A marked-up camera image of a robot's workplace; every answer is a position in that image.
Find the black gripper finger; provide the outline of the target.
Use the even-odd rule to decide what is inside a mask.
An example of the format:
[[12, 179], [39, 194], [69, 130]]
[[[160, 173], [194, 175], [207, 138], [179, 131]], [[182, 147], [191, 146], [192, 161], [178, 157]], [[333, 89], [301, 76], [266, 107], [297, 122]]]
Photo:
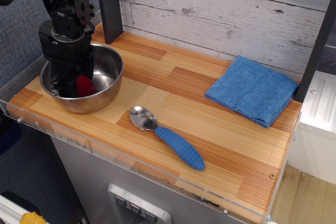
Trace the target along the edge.
[[77, 83], [75, 80], [72, 80], [62, 81], [58, 84], [54, 84], [53, 88], [51, 89], [51, 93], [57, 97], [62, 98], [77, 98]]
[[93, 69], [94, 69], [94, 58], [93, 58], [93, 48], [88, 48], [82, 61], [80, 63], [81, 74], [84, 74], [90, 80], [93, 78]]

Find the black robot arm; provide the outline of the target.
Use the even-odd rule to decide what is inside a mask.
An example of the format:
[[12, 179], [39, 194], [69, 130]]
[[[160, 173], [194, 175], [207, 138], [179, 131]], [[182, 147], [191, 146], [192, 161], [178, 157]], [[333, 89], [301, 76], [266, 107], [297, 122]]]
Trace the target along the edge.
[[[5, 6], [13, 0], [1, 0]], [[42, 0], [50, 19], [39, 28], [44, 57], [51, 65], [52, 94], [82, 98], [95, 94], [93, 47], [95, 16], [89, 0]]]

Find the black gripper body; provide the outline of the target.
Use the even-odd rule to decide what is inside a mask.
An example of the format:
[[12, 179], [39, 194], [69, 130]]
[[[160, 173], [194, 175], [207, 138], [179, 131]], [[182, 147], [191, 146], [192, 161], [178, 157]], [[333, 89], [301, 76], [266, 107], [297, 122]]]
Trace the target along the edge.
[[74, 38], [57, 34], [51, 20], [42, 23], [39, 39], [44, 57], [51, 64], [49, 81], [58, 84], [72, 81], [81, 75], [80, 63], [85, 51], [91, 46], [92, 37], [83, 30]]

